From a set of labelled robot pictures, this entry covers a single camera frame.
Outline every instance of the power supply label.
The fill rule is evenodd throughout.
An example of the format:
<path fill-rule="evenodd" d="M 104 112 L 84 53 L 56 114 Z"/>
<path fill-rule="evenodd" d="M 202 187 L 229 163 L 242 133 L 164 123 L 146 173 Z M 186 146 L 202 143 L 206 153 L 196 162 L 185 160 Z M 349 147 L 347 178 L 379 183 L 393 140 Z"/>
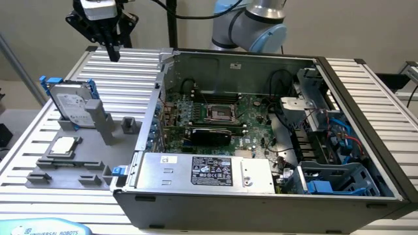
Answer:
<path fill-rule="evenodd" d="M 232 186 L 230 158 L 193 157 L 190 183 L 193 185 Z"/>

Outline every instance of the black pole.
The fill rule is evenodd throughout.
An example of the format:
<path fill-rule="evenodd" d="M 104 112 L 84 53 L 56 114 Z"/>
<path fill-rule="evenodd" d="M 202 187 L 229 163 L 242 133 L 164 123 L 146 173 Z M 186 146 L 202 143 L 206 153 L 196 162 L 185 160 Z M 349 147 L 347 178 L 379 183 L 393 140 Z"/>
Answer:
<path fill-rule="evenodd" d="M 125 28 L 122 25 L 118 24 L 118 31 L 122 32 L 125 31 Z M 122 42 L 122 47 L 124 48 L 132 48 L 132 41 L 130 41 L 130 36 L 128 36 L 128 38 L 124 40 Z"/>
<path fill-rule="evenodd" d="M 165 0 L 168 9 L 176 13 L 177 0 Z M 173 15 L 166 12 L 168 40 L 169 47 L 177 48 L 177 20 Z"/>

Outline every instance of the capacitor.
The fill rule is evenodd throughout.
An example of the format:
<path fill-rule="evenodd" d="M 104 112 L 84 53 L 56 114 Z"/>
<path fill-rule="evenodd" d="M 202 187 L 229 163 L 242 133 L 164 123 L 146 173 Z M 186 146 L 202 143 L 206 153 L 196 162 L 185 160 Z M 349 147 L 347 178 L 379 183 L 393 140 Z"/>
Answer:
<path fill-rule="evenodd" d="M 253 105 L 255 107 L 259 107 L 259 106 L 261 105 L 261 103 L 260 103 L 259 101 L 253 101 L 253 102 L 252 102 L 252 105 Z"/>

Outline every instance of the white wall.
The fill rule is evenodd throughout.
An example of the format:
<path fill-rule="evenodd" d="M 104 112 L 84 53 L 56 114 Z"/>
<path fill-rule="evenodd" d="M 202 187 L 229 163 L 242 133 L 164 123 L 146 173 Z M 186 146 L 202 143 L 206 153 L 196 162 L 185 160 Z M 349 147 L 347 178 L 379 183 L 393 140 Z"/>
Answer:
<path fill-rule="evenodd" d="M 88 41 L 65 23 L 70 0 L 1 0 L 0 31 L 33 79 L 65 76 Z M 214 0 L 178 0 L 178 13 L 208 15 Z M 149 0 L 126 9 L 138 16 L 136 47 L 166 47 L 166 18 Z M 418 0 L 288 0 L 284 53 L 361 58 L 375 71 L 395 72 L 418 60 Z M 178 20 L 178 46 L 206 48 L 210 20 Z M 0 57 L 0 79 L 17 80 Z"/>

